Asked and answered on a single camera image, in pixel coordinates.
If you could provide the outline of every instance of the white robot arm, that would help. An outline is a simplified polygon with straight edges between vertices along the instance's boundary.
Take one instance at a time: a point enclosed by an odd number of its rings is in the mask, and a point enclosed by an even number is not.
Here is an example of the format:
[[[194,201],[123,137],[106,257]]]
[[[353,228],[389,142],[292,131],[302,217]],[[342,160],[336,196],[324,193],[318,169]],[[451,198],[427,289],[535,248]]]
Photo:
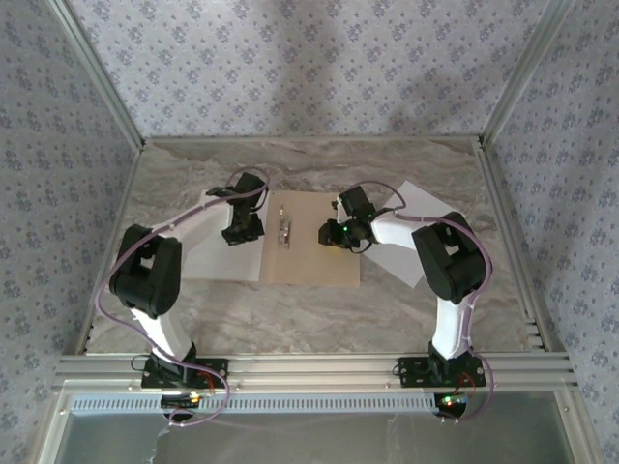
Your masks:
[[[398,219],[394,212],[388,212],[373,220],[370,226],[378,244],[417,249],[413,233],[421,228],[420,223]],[[436,330],[432,337],[432,346],[446,360],[457,358],[468,350],[470,342],[467,339],[465,312],[465,299],[455,304],[436,297]]]
[[[247,198],[234,196],[260,189],[261,192]],[[165,353],[188,362],[195,358],[195,347],[181,325],[178,311],[170,310],[179,295],[188,254],[212,234],[221,234],[231,246],[264,235],[256,213],[260,206],[256,205],[260,200],[260,205],[264,204],[266,194],[265,183],[244,172],[236,186],[203,191],[197,204],[177,217],[151,228],[134,224],[125,232],[119,256],[153,230],[164,230],[122,264],[109,287],[161,348],[154,348],[153,354],[170,375],[184,377],[187,371],[176,366]],[[204,208],[209,203],[215,204]]]
[[[174,224],[176,220],[196,206],[204,206],[216,199],[216,196],[208,194],[208,190],[202,191],[198,203],[177,217],[161,224],[153,226],[157,230],[168,224]],[[188,218],[180,225],[160,234],[164,239],[174,239],[181,246],[181,270],[185,265],[188,254],[201,242],[212,234],[220,234],[232,224],[233,206],[229,203],[219,203]],[[165,314],[152,318],[148,313],[137,307],[131,308],[135,319],[140,323],[147,334],[162,347],[165,353],[175,358],[183,359],[192,348],[192,340],[185,332],[179,319],[178,311],[168,311]],[[157,356],[167,357],[157,348],[153,350]]]
[[[429,344],[430,368],[439,380],[453,376],[454,369],[461,369],[465,358],[470,357],[471,309],[465,297],[486,277],[484,257],[468,237],[473,233],[464,217],[452,212],[432,225],[403,220],[394,210],[376,211],[361,187],[341,193],[334,209],[337,219],[329,219],[320,228],[318,241],[322,245],[351,251],[361,248],[361,252],[378,244],[417,250],[437,298],[436,330]]]

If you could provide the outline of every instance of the brown cardboard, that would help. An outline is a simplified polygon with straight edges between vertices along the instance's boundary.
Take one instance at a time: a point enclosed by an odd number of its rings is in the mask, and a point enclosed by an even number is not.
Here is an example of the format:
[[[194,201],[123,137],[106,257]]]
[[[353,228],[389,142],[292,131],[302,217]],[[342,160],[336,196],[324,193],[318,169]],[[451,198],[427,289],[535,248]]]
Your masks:
[[[360,257],[318,243],[318,229],[335,218],[336,193],[269,193],[260,281],[263,283],[359,287]],[[279,246],[280,209],[291,218],[290,248]]]

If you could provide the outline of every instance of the base mounting plate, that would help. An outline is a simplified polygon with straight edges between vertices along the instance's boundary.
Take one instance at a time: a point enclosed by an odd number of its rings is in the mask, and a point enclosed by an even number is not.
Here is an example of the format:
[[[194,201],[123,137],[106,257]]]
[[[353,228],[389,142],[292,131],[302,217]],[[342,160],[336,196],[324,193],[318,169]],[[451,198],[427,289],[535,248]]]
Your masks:
[[[397,370],[399,384],[403,389],[449,387],[484,387],[486,376],[482,361],[473,356],[455,360],[457,364],[450,365],[451,373],[439,378],[432,372],[429,357],[399,358]]]

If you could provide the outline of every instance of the small object on board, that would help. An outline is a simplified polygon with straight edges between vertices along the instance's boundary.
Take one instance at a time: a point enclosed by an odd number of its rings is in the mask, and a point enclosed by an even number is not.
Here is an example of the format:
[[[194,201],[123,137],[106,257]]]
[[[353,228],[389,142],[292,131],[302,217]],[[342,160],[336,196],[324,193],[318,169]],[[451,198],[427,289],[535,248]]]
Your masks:
[[[289,215],[283,213],[283,205],[280,206],[280,234],[279,244],[280,248],[290,249],[290,226],[292,225],[292,219]]]

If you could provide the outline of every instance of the glass panel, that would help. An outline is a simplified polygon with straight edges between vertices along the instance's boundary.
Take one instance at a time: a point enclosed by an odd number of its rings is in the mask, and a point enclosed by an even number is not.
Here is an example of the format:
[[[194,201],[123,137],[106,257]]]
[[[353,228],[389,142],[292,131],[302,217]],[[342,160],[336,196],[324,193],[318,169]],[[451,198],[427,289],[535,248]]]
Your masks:
[[[474,398],[479,407],[483,395]],[[571,463],[552,393],[498,393],[470,422],[432,414],[227,415],[167,428],[161,414],[73,416],[58,463]]]

